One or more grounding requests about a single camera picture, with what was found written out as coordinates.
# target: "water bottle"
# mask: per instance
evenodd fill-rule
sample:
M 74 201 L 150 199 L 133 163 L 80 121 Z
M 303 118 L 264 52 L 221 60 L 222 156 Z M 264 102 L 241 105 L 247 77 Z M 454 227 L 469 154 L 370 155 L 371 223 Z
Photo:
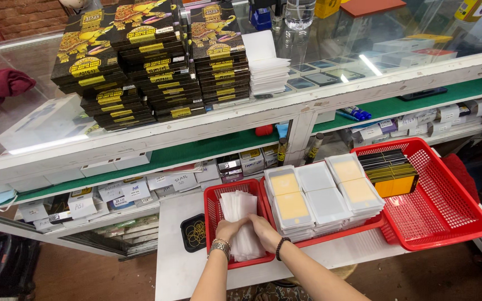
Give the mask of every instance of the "water bottle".
M 305 30 L 313 22 L 315 0 L 288 0 L 285 24 L 294 31 Z

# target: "wristwatch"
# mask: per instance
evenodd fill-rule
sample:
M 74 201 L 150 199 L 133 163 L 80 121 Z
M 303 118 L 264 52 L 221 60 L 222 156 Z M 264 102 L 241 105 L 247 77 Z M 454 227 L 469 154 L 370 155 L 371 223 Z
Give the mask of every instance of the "wristwatch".
M 211 248 L 209 249 L 208 256 L 207 256 L 208 259 L 209 259 L 209 254 L 211 254 L 211 251 L 213 251 L 215 249 L 222 250 L 224 252 L 224 254 L 226 255 L 227 261 L 230 261 L 230 248 L 228 247 L 227 244 L 220 243 L 220 242 L 215 242 L 211 245 Z

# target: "brown floor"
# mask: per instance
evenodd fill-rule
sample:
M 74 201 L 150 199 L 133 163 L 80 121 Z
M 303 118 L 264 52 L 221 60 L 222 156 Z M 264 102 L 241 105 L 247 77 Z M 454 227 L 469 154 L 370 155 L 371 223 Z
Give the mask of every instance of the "brown floor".
M 472 243 L 361 263 L 346 280 L 373 301 L 482 300 L 482 256 Z M 156 255 L 114 258 L 44 244 L 37 300 L 154 300 Z

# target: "red plastic crate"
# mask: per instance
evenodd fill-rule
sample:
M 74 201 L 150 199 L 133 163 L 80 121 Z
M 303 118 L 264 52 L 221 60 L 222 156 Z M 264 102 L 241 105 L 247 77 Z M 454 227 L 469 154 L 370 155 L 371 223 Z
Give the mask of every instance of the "red plastic crate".
M 274 221 L 273 213 L 271 211 L 271 204 L 269 203 L 269 199 L 267 198 L 267 191 L 265 190 L 264 182 L 265 182 L 265 177 L 261 178 L 261 180 L 260 180 L 261 198 L 264 201 L 265 210 L 267 211 L 267 216 L 269 217 L 269 219 L 268 219 L 269 223 L 271 223 L 271 226 L 273 226 L 273 228 L 276 230 L 276 223 Z M 375 228 L 380 228 L 384 224 L 385 224 L 384 216 L 382 215 L 382 213 L 380 213 L 380 214 L 370 218 L 369 220 L 367 220 L 366 223 L 361 225 L 361 226 L 354 227 L 354 228 L 347 229 L 347 230 L 341 230 L 341 231 L 330 233 L 330 234 L 326 234 L 324 236 L 310 238 L 310 239 L 307 239 L 305 241 L 300 241 L 300 242 L 296 242 L 296 243 L 293 243 L 293 244 L 295 244 L 297 247 L 307 247 L 307 246 L 315 245 L 315 244 L 318 244 L 318 243 L 331 241 L 332 239 L 337 239 L 337 238 L 340 238 L 340 237 L 357 234 L 357 233 L 360 233 L 360 232 L 363 232 L 363 231 L 367 231 L 367 230 L 371 230 L 371 229 L 375 229 Z
M 221 203 L 218 201 L 218 199 L 221 197 L 221 193 L 235 192 L 236 190 L 241 190 L 257 196 L 257 213 L 267 221 L 269 220 L 267 212 L 264 208 L 264 203 L 261 199 L 260 185 L 258 180 L 250 179 L 206 188 L 206 190 L 204 190 L 204 215 L 206 218 L 206 244 L 208 253 L 209 249 L 211 248 L 211 242 L 213 239 L 215 239 L 215 230 L 217 230 L 217 224 L 221 220 L 224 220 Z M 262 258 L 243 261 L 241 263 L 238 263 L 231 258 L 230 262 L 228 262 L 228 269 L 231 270 L 235 268 L 247 267 L 258 263 L 268 263 L 275 257 L 274 254 L 269 252 L 265 252 L 265 254 L 266 255 Z
M 408 251 L 482 237 L 482 210 L 434 151 L 420 138 L 353 148 L 357 155 L 400 148 L 419 174 L 416 190 L 385 198 L 386 241 Z

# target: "black tray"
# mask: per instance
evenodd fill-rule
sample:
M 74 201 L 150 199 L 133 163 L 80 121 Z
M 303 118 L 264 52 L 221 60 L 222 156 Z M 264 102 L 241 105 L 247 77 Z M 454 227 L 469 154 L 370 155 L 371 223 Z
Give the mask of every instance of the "black tray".
M 195 215 L 189 219 L 186 219 L 185 221 L 183 221 L 179 227 L 182 231 L 182 238 L 183 238 L 183 246 L 185 247 L 185 250 L 188 251 L 189 253 L 193 253 L 193 252 L 196 252 L 200 249 L 203 249 L 206 247 L 206 234 L 205 234 L 205 217 L 204 217 L 204 213 L 200 213 L 198 215 Z M 199 222 L 201 221 L 203 224 L 204 224 L 204 238 L 202 239 L 202 242 L 199 243 L 197 246 L 191 246 L 189 244 L 189 239 L 187 238 L 187 235 L 185 234 L 185 230 L 187 230 L 187 228 L 191 227 L 191 226 L 194 226 L 194 224 L 196 222 Z

